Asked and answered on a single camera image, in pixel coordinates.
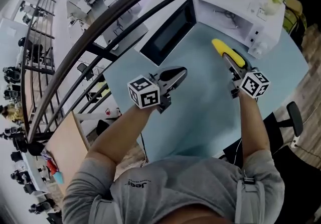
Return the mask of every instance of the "printed logo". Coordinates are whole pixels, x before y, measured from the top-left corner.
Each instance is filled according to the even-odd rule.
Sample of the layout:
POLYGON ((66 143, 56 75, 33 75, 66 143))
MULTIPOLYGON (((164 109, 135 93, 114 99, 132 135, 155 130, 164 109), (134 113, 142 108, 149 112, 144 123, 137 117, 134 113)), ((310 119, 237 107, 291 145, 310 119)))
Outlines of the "printed logo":
POLYGON ((150 180, 145 179, 141 181, 133 181, 129 179, 128 183, 126 183, 125 186, 144 188, 144 186, 147 185, 148 182, 150 182, 150 180))

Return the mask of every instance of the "railing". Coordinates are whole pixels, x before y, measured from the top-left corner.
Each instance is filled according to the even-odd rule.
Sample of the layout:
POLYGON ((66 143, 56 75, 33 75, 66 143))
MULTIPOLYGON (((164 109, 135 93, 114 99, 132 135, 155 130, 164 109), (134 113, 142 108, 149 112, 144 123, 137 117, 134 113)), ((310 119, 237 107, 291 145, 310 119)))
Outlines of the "railing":
MULTIPOLYGON (((21 100, 27 133, 30 129, 29 121, 37 110, 37 97, 43 96, 43 92, 49 84, 49 76, 53 76, 55 73, 52 54, 52 40, 55 38, 52 36, 51 28, 55 4, 56 0, 38 0, 25 39, 21 62, 21 100), (29 98, 26 98, 26 87, 30 87, 28 89, 30 94, 27 94, 29 98)), ((54 94, 56 95, 55 103, 59 104, 57 92, 54 94)), ((54 106, 51 100, 49 105, 53 114, 54 106)), ((44 112, 43 117, 45 123, 48 124, 46 112, 44 112)), ((54 122, 58 126, 57 118, 54 119, 54 122)))
MULTIPOLYGON (((104 71, 109 68, 119 57, 121 57, 125 52, 122 52, 119 56, 116 56, 112 53, 110 53, 111 49, 114 48, 119 42, 121 42, 130 32, 132 32, 134 29, 136 29, 140 24, 142 24, 145 20, 147 20, 149 17, 151 17, 153 14, 161 10, 163 7, 167 6, 169 3, 173 2, 174 0, 164 0, 154 8, 152 8, 150 11, 145 13, 143 16, 141 16, 139 19, 134 21, 130 26, 128 26, 122 33, 120 33, 106 48, 101 48, 97 44, 94 43, 94 41, 98 38, 99 35, 101 35, 111 24, 117 21, 118 18, 121 17, 122 14, 124 14, 127 10, 129 10, 131 7, 133 7, 135 4, 137 4, 140 0, 118 0, 115 2, 108 10, 106 10, 90 27, 89 29, 81 36, 81 38, 75 43, 75 45, 71 48, 71 50, 68 52, 64 60, 59 65, 58 69, 55 71, 52 80, 47 83, 47 87, 45 92, 40 95, 41 101, 37 105, 37 108, 35 108, 35 115, 32 120, 32 124, 29 128, 29 125, 26 125, 26 132, 28 134, 28 140, 32 141, 34 139, 35 133, 37 130, 42 133, 46 133, 51 130, 53 123, 55 122, 55 128, 59 125, 59 123, 63 120, 58 119, 58 116, 61 114, 62 107, 68 100, 68 98, 71 96, 73 91, 79 86, 81 81, 86 77, 86 75, 93 69, 94 66, 96 66, 99 61, 103 58, 110 60, 112 63, 104 69, 104 71), (61 99, 61 101, 58 101, 57 107, 54 108, 52 111, 53 114, 50 119, 46 118, 46 109, 48 106, 51 107, 52 104, 52 98, 57 95, 57 90, 63 80, 66 78, 67 74, 71 70, 71 68, 75 65, 77 60, 83 55, 85 51, 91 52, 96 56, 96 58, 89 64, 89 66, 81 73, 79 78, 75 81, 75 83, 72 85, 72 87, 69 89, 69 91, 65 94, 65 96, 61 99), (44 117, 46 122, 46 127, 44 130, 39 130, 39 124, 44 117)), ((80 101, 86 96, 86 94, 97 84, 98 80, 102 77, 103 72, 101 72, 93 81, 92 83, 83 91, 83 93, 75 100, 73 105, 69 108, 69 110, 65 113, 65 116, 68 115, 68 113, 75 109, 75 107, 80 103, 80 101)), ((84 112, 89 105, 95 100, 98 95, 101 93, 100 89, 98 92, 95 93, 95 95, 92 97, 90 101, 88 101, 79 111, 79 113, 84 112)), ((102 99, 100 99, 93 107, 88 111, 88 113, 92 113, 95 109, 97 109, 103 102, 110 96, 110 93, 106 94, 102 99)), ((28 121, 28 116, 26 113, 26 109, 24 109, 24 118, 28 121)))

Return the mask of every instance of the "floor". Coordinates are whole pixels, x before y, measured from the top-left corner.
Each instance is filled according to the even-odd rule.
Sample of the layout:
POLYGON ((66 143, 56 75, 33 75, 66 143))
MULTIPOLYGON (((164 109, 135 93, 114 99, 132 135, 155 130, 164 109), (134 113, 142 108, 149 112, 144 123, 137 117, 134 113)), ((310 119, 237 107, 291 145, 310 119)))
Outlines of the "floor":
MULTIPOLYGON (((300 82, 296 90, 282 106, 274 113, 277 120, 288 118, 286 105, 295 101, 300 109, 304 129, 298 145, 303 149, 321 156, 321 32, 316 25, 307 29, 302 43, 303 55, 309 65, 309 72, 300 82)), ((293 129, 282 129, 284 142, 290 142, 294 138, 293 129)), ((311 155, 301 148, 293 151, 308 164, 320 168, 321 158, 311 155)))
MULTIPOLYGON (((138 13, 141 11, 143 4, 136 4, 130 10, 126 11, 116 22, 114 22, 110 27, 108 27, 103 33, 105 41, 114 40, 122 30, 125 30, 130 24, 138 19, 138 13)), ((97 0, 89 16, 91 16, 92 21, 97 19, 103 12, 105 12, 108 7, 104 4, 103 0, 97 0)), ((132 31, 128 36, 126 36, 120 43, 119 47, 112 51, 112 53, 119 55, 120 53, 127 50, 133 45, 140 37, 142 37, 148 31, 144 24, 138 26, 134 31, 132 31)))

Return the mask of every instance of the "light blue table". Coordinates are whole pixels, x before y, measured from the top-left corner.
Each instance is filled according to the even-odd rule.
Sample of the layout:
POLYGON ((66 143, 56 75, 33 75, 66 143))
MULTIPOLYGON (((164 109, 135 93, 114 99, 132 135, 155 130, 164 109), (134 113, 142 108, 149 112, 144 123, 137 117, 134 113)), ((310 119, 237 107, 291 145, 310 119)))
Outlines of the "light blue table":
MULTIPOLYGON (((197 23, 161 65, 184 66, 188 76, 172 92, 172 105, 161 115, 154 111, 142 132, 151 161, 178 153, 214 156, 241 137, 239 100, 230 96, 231 74, 214 50, 213 38, 238 50, 270 79, 270 87, 258 101, 263 118, 280 107, 308 71, 304 57, 284 30, 275 48, 257 60, 236 40, 197 23)), ((156 69, 132 48, 105 71, 122 112, 133 105, 127 82, 156 69)))

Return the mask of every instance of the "black cable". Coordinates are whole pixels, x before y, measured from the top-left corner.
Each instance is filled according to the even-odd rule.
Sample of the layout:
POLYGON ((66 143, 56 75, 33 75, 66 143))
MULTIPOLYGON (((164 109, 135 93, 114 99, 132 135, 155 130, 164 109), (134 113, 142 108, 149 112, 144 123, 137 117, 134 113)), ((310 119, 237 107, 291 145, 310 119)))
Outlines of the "black cable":
POLYGON ((142 167, 145 165, 146 162, 148 162, 148 157, 147 157, 147 152, 146 152, 146 148, 145 148, 144 138, 142 137, 141 132, 140 132, 140 137, 141 137, 142 147, 143 147, 144 153, 145 153, 145 161, 140 165, 140 167, 142 167))
POLYGON ((302 148, 301 146, 298 146, 298 145, 294 145, 294 146, 300 148, 301 150, 304 150, 304 151, 307 152, 308 154, 311 154, 311 155, 313 155, 313 156, 318 157, 318 158, 321 160, 321 157, 320 157, 319 155, 313 154, 313 153, 307 151, 306 149, 302 148))

